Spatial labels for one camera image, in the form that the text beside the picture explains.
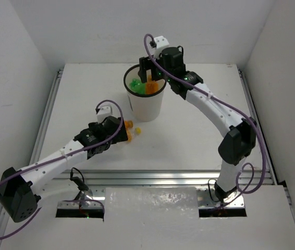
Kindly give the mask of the green plastic bottle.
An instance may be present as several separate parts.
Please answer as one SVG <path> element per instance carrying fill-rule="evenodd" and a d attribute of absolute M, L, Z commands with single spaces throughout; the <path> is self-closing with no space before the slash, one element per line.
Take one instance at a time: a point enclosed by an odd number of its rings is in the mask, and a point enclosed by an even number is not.
<path fill-rule="evenodd" d="M 139 79 L 132 79 L 131 82 L 129 83 L 130 90 L 137 94 L 145 95 L 146 90 L 145 90 L 145 83 L 142 83 L 141 80 Z"/>

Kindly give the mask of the clear bottle yellow cap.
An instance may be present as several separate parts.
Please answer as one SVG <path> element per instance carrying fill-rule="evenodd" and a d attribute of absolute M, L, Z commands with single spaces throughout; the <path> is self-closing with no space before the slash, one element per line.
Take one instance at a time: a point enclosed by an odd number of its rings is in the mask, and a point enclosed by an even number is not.
<path fill-rule="evenodd" d="M 137 136 L 139 136 L 142 131 L 141 131 L 141 128 L 135 127 L 135 128 L 127 129 L 126 132 L 128 137 L 127 142 L 132 142 L 132 140 L 134 140 Z"/>

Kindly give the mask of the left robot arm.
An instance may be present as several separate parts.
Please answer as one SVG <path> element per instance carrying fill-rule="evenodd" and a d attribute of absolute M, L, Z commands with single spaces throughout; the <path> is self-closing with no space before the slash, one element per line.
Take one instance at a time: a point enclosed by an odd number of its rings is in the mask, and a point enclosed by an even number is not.
<path fill-rule="evenodd" d="M 1 177 L 5 183 L 0 186 L 0 204 L 13 222 L 26 220 L 37 210 L 43 186 L 65 170 L 108 150 L 112 144 L 127 141 L 128 129 L 132 127 L 132 121 L 108 116 L 102 122 L 90 123 L 68 144 L 39 162 L 19 170 L 6 169 Z"/>

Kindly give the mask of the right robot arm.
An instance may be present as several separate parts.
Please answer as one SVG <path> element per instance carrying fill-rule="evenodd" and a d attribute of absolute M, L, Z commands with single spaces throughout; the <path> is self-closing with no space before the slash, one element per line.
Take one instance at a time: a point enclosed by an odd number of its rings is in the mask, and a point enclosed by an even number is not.
<path fill-rule="evenodd" d="M 219 177 L 214 184 L 215 196 L 223 202 L 236 190 L 236 177 L 242 164 L 256 144 L 256 136 L 251 123 L 241 115 L 213 99 L 213 94 L 203 79 L 195 72 L 186 69 L 183 53 L 178 47 L 162 50 L 156 67 L 148 57 L 139 59 L 139 77 L 142 82 L 148 80 L 150 71 L 152 80 L 164 79 L 171 90 L 202 112 L 223 137 L 218 147 L 222 159 Z"/>

